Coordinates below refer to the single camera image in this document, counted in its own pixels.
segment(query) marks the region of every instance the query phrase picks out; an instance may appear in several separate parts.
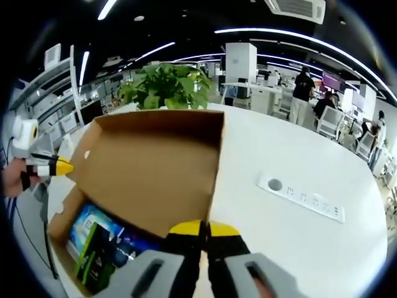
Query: box flap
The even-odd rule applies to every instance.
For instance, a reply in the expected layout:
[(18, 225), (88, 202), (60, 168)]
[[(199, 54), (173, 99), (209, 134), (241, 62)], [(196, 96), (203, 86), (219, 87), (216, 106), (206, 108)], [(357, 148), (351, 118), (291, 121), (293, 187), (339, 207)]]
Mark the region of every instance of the box flap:
[(217, 111), (175, 110), (96, 118), (94, 135), (87, 131), (89, 141), (73, 155), (77, 185), (103, 209), (160, 237), (179, 222), (206, 220), (223, 119)]
[(94, 119), (84, 132), (70, 159), (70, 163), (74, 166), (73, 172), (66, 175), (70, 180), (74, 182), (77, 181), (77, 173), (80, 170), (81, 163), (85, 160), (84, 154), (91, 150), (92, 146), (99, 138), (100, 132), (101, 127)]

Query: potted plant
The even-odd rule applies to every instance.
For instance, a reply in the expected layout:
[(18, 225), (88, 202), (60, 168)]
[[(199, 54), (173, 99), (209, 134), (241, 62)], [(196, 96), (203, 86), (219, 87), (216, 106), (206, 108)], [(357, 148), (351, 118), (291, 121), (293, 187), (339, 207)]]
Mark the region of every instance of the potted plant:
[(184, 65), (151, 65), (138, 72), (142, 77), (120, 87), (118, 96), (125, 104), (137, 103), (139, 110), (204, 109), (208, 105), (211, 81), (202, 70)]

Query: pillar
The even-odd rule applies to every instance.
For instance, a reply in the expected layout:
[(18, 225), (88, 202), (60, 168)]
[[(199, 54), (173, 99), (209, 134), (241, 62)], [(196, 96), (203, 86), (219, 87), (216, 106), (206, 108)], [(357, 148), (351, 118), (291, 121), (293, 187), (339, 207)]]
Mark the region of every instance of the pillar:
[(257, 48), (250, 43), (226, 44), (226, 83), (238, 82), (239, 78), (249, 83), (256, 82)]
[(365, 104), (363, 109), (363, 117), (366, 119), (371, 119), (375, 111), (375, 103), (377, 101), (377, 92), (366, 84), (360, 86), (360, 95), (364, 97)]
[(215, 76), (215, 62), (208, 62), (208, 77), (212, 78)]

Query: white table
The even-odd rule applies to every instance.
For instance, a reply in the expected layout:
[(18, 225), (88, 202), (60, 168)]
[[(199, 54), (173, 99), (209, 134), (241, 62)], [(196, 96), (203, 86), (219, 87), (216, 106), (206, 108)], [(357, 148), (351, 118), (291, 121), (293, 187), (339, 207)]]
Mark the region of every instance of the white table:
[[(225, 134), (210, 219), (231, 224), (252, 252), (262, 252), (297, 278), (308, 297), (358, 297), (386, 258), (383, 203), (368, 166), (317, 133), (260, 113), (225, 111)], [(133, 111), (134, 105), (117, 112)], [(74, 142), (82, 130), (72, 135)], [(60, 154), (67, 154), (64, 144)], [(345, 208), (345, 224), (322, 217), (256, 186), (260, 172), (294, 181)], [(48, 219), (73, 187), (55, 177)], [(66, 293), (80, 297), (54, 255)]]
[(229, 86), (243, 87), (252, 89), (251, 110), (263, 114), (271, 115), (275, 104), (275, 94), (282, 94), (282, 89), (278, 87), (267, 87), (251, 83), (223, 83), (225, 91), (222, 96), (222, 104), (225, 104), (226, 92)]

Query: product box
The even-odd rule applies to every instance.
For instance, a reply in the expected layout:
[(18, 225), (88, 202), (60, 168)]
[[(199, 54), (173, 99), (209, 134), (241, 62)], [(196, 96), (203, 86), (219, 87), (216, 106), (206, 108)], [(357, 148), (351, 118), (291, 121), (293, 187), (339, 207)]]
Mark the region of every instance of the product box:
[(90, 202), (115, 218), (165, 237), (180, 222), (207, 220), (215, 188), (224, 115), (155, 110), (95, 118), (78, 143), (68, 175), (76, 182), (48, 226), (55, 253), (73, 278), (66, 249)]

